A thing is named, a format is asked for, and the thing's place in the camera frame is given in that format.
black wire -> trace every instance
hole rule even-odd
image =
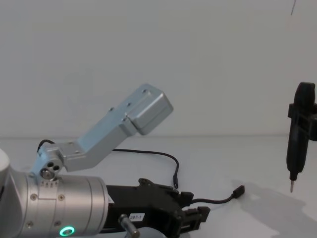
[[[210,204],[223,204],[223,203],[230,202],[231,200],[232,200],[232,196],[224,200],[211,200],[211,199],[197,198],[197,199],[193,199],[191,204],[198,203],[198,202],[210,203]]]
[[[51,141],[51,140],[42,140],[38,146],[38,150],[41,148],[41,146],[44,144],[44,143],[49,143],[49,144],[55,144],[55,142]],[[139,154],[155,154],[155,155],[163,155],[163,156],[167,156],[167,157],[170,157],[173,161],[175,161],[176,163],[176,169],[175,169],[175,172],[174,172],[174,175],[173,175],[173,185],[174,185],[174,188],[175,189],[178,189],[178,177],[177,177],[177,174],[178,174],[178,170],[179,170],[179,162],[178,160],[170,155],[170,154],[167,154],[167,153],[163,153],[163,152],[158,152],[158,151],[148,151],[148,150],[130,150],[130,149],[114,149],[113,151],[116,151],[116,152],[130,152],[130,153],[139,153]]]
[[[40,148],[42,147],[42,145],[44,145],[45,143],[55,144],[55,142],[54,142],[54,141],[52,141],[52,140],[47,140],[47,139],[42,140],[42,141],[39,143],[39,146],[38,146],[38,150],[37,150],[37,152],[40,150]]]

screw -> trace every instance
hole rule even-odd
[[[33,222],[28,222],[27,224],[25,224],[25,226],[26,226],[27,228],[31,228],[31,227],[33,226]]]
[[[52,179],[54,178],[54,173],[50,172],[48,169],[41,169],[41,176],[44,179]]]
[[[60,221],[57,221],[57,222],[54,223],[54,226],[55,226],[55,227],[59,227],[60,224],[61,224]]]
[[[59,201],[63,201],[65,199],[65,196],[63,194],[58,196]]]
[[[31,198],[32,201],[35,201],[38,198],[38,196],[33,193],[33,194],[31,194],[30,198]]]

white table surface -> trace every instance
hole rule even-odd
[[[17,170],[29,171],[40,140],[1,139]],[[182,238],[316,238],[317,143],[310,145],[294,193],[286,169],[287,137],[133,137],[119,148],[157,150],[180,162],[179,190],[195,198],[223,199],[238,185],[246,194],[211,213],[198,231]],[[115,152],[96,168],[73,174],[99,176],[107,184],[138,185],[138,178],[171,185],[169,158]],[[116,235],[98,235],[114,238]]]

bolt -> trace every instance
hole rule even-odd
[[[63,201],[65,199],[65,196],[63,194],[58,196],[59,201]]]
[[[33,226],[33,222],[28,222],[27,224],[25,224],[25,226],[26,226],[27,228],[31,228],[31,227]]]
[[[38,196],[33,193],[33,194],[31,194],[30,198],[31,198],[32,201],[35,201],[38,198]]]
[[[52,173],[48,169],[41,169],[40,174],[41,174],[42,178],[44,178],[44,179],[52,179],[52,178],[54,178],[54,173]]]
[[[139,231],[136,229],[136,227],[134,226],[134,224],[131,222],[131,220],[128,218],[127,215],[122,214],[119,217],[119,223],[122,226],[122,228],[125,229],[125,231],[127,232],[126,238],[139,238],[140,237],[140,233]]]
[[[54,226],[55,226],[55,227],[59,227],[60,224],[61,224],[60,221],[57,221],[57,222],[54,223]]]

white wall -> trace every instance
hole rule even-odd
[[[175,107],[154,134],[287,133],[317,82],[317,1],[1,0],[0,136],[77,136],[141,83]]]

